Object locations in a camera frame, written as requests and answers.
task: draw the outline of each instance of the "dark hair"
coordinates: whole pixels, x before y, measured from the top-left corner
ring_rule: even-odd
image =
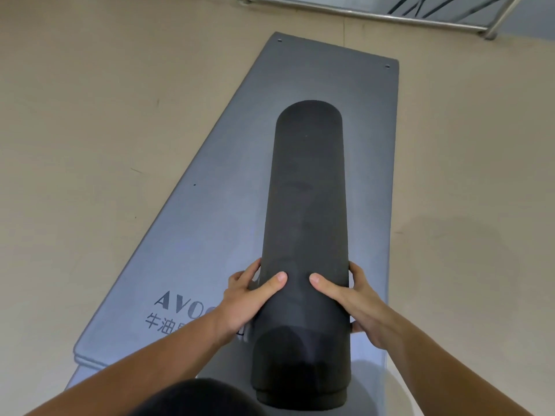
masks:
[[[264,416],[245,393],[212,378],[182,381],[156,393],[129,416]]]

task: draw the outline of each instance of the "foam roller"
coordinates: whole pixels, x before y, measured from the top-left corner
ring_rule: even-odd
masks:
[[[253,320],[251,384],[269,406],[342,406],[351,379],[349,315],[309,282],[349,285],[343,122],[326,102],[289,106],[277,119],[259,283],[288,281]]]

